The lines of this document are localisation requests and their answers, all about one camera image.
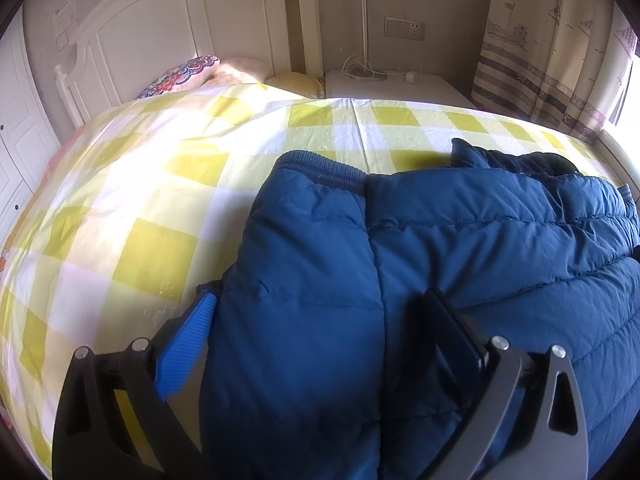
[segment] wall switch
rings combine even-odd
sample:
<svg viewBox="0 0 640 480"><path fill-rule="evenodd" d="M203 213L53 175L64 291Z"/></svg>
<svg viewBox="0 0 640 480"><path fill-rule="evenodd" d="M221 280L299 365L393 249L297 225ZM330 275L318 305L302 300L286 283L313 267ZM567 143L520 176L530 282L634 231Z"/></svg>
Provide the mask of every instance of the wall switch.
<svg viewBox="0 0 640 480"><path fill-rule="evenodd" d="M385 18L385 36L404 38L406 34L406 20L402 18Z"/></svg>
<svg viewBox="0 0 640 480"><path fill-rule="evenodd" d="M424 40L424 22L411 22L410 20L405 20L406 23L406 38L410 40Z"/></svg>

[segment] blue down jacket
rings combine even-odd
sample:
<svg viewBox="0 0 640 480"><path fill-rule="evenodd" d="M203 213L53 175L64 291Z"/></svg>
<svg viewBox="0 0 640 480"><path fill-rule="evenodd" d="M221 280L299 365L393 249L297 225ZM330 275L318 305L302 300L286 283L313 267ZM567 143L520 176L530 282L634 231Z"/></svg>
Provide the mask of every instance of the blue down jacket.
<svg viewBox="0 0 640 480"><path fill-rule="evenodd" d="M471 401L422 321L433 285L488 335L564 346L590 474L613 452L640 406L628 187L462 140L452 160L465 168L368 176L277 161L218 284L200 425L222 478L415 480Z"/></svg>

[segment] nightstand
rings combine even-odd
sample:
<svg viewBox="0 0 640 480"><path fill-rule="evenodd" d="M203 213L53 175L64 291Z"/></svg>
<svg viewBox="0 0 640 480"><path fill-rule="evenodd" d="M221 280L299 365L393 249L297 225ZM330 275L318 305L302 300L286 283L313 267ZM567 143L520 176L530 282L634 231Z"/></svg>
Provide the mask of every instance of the nightstand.
<svg viewBox="0 0 640 480"><path fill-rule="evenodd" d="M390 74L384 81L358 80L343 75L340 70L326 74L326 96L352 99L386 99L413 101L476 108L443 78L431 74L419 74L417 83L408 83L404 75Z"/></svg>

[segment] yellow checkered bedsheet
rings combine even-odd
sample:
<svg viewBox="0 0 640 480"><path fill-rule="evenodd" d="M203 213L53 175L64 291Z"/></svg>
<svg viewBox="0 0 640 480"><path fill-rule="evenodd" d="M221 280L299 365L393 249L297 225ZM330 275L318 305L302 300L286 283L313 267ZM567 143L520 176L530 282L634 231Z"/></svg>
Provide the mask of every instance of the yellow checkered bedsheet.
<svg viewBox="0 0 640 480"><path fill-rule="evenodd" d="M309 101L243 85L136 101L92 121L6 249L0 396L34 459L50 474L56 406L74 349L119 351L151 337L190 303L198 283L219 278L281 154L311 150L393 173L446 165L453 137L516 155L560 153L617 184L575 139L440 105Z"/></svg>

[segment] metal screw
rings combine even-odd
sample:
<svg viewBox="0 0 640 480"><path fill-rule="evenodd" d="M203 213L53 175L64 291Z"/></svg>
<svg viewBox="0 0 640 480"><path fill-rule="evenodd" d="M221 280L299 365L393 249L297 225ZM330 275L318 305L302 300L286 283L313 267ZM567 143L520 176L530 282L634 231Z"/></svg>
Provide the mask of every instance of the metal screw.
<svg viewBox="0 0 640 480"><path fill-rule="evenodd" d="M149 346L149 339L146 337L139 337L133 343L131 343L131 348L133 348L136 352L142 352L146 350L146 347Z"/></svg>
<svg viewBox="0 0 640 480"><path fill-rule="evenodd" d="M556 357L564 359L566 357L566 350L562 348L560 345L553 345L551 347L551 351L554 353Z"/></svg>
<svg viewBox="0 0 640 480"><path fill-rule="evenodd" d="M86 346L81 346L76 352L74 356L76 359L84 359L89 355L89 349Z"/></svg>
<svg viewBox="0 0 640 480"><path fill-rule="evenodd" d="M494 335L491 338L491 344L494 345L494 348L498 350L506 350L509 348L509 341L507 338L502 337L501 335Z"/></svg>

